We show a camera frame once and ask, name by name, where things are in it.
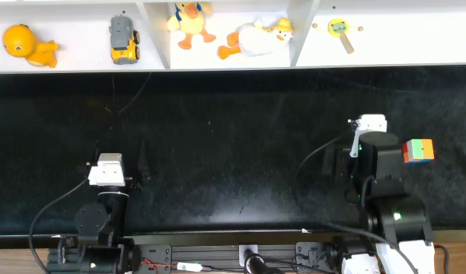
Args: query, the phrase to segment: toy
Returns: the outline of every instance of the toy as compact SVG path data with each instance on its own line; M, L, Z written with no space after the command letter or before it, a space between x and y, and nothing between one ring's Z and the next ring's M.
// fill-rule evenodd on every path
M245 24L236 33L228 35L228 45L218 48L218 56L227 59L230 55L243 53L246 56L262 56L282 49L289 44L294 30L287 18L281 18L272 27L264 27L262 20L255 24Z
M3 45L6 51L14 57L24 57L31 65L55 68L56 54L59 45L50 41L41 42L27 25L14 25L3 34Z
M412 139L403 145L404 163L427 162L434 159L431 139Z
M193 36L201 34L204 43L211 43L216 40L216 36L208 33L204 28L206 19L204 13L211 14L211 5L205 2L177 2L175 4L175 15L169 19L167 27L171 32L182 30L186 38L178 43L182 49L191 49Z
M348 33L349 26L348 23L343 19L333 19L327 26L327 30L330 32L331 35L334 37L339 37L341 43L345 47L346 53L352 54L355 52L352 44L348 40L346 34Z
M111 59L117 65L135 64L140 59L140 34L133 29L133 22L125 16L111 19Z

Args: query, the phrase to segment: yellow duck hat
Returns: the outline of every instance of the yellow duck hat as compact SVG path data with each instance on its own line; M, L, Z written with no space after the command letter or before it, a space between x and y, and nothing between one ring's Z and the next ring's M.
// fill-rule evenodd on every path
M294 32L291 27L291 21L287 18L280 18L279 23L273 27L274 30L280 30L285 32Z

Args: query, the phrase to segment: plush duck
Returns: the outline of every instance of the plush duck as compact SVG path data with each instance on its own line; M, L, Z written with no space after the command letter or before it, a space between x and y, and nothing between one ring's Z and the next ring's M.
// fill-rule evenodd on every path
M238 32L228 35L228 46L220 46L218 55L227 59L230 55L243 53L246 56L262 56L286 46L292 38L294 30L287 18L281 18L272 27L264 27L262 20L255 24L245 24Z
M57 65L56 54L59 45L52 41L44 43L32 33L26 25L14 25L3 34L3 45L6 51L14 57L24 57L27 62L35 66Z
M216 36L208 33L204 28L206 19L204 13L211 14L211 5L205 2L177 2L175 4L175 15L169 20L167 26L172 32L182 30L186 34L186 39L179 42L182 49L191 49L193 36L201 34L204 43L211 43L216 40Z

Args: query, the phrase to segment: toy truck wheel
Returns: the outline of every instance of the toy truck wheel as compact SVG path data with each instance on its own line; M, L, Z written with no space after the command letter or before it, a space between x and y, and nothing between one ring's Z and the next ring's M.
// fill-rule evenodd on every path
M140 33L136 30L133 31L133 41L135 41L135 44L140 44Z

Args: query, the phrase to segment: wooden handle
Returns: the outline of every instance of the wooden handle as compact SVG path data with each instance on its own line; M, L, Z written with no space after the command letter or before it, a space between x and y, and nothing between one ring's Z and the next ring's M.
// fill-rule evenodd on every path
M355 49L353 48L345 33L340 34L340 40L343 46L345 47L346 53L352 54L355 52Z

